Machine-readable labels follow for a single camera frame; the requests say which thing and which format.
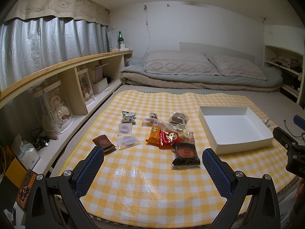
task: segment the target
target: screw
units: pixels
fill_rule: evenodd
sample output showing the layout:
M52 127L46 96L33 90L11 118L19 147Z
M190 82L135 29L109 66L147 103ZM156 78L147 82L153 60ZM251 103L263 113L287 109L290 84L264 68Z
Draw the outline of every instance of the screw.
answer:
M266 178L267 180L271 180L271 176L268 175L268 174L265 174L265 178Z
M70 171L70 170L66 170L66 171L63 173L63 175L64 175L65 177L68 177L69 175L71 175L71 171Z
M241 171L236 171L235 174L236 174L237 177L243 177L244 176L244 174Z
M36 177L37 180L41 180L42 178L43 178L43 175L42 175L42 174L40 174L40 175L38 175L38 176Z

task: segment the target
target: gray pillow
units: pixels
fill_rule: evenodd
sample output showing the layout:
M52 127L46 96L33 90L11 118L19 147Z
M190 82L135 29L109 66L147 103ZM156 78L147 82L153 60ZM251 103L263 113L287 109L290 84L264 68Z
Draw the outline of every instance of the gray pillow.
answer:
M208 58L223 76L239 76L267 80L263 71L248 59L225 55L214 55Z
M203 53L175 50L148 52L145 71L167 75L220 75L217 68Z

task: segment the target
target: yellow checkered tablecloth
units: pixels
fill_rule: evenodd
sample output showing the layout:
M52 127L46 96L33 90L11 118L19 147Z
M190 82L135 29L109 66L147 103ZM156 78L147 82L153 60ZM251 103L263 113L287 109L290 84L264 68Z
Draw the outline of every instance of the yellow checkered tablecloth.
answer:
M136 112L132 132L142 145L105 156L86 196L80 200L88 213L113 222L140 227L177 228L211 223L226 202L220 197L204 166L201 169L172 170L173 152L147 145L151 126L143 125L149 113L158 113L167 121L174 112L189 116L187 131L194 132L201 158L209 148L200 120L199 106L249 107L261 120L267 116L245 96L217 94L143 93L127 90L119 93L99 115L65 162L61 173L73 169L94 147L92 139L106 134L115 143L122 111ZM275 124L270 122L270 130ZM231 168L249 177L270 174L277 191L295 176L285 170L286 150L276 141L273 146L236 154L222 155ZM245 212L250 199L241 209Z

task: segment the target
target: open cardboard box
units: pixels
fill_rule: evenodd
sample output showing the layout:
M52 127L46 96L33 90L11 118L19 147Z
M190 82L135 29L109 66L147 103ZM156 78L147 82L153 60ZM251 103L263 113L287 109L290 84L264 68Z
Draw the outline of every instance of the open cardboard box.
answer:
M200 106L198 116L211 148L218 155L272 144L272 132L247 107Z

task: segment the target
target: green glass bottle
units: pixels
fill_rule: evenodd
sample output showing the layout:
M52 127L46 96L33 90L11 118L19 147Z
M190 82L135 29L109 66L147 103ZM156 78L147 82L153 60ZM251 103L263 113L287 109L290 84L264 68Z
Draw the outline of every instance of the green glass bottle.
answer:
M122 37L122 32L121 31L119 31L119 38L118 38L117 42L118 42L118 45L119 45L119 49L125 48L125 42L124 42L124 39Z

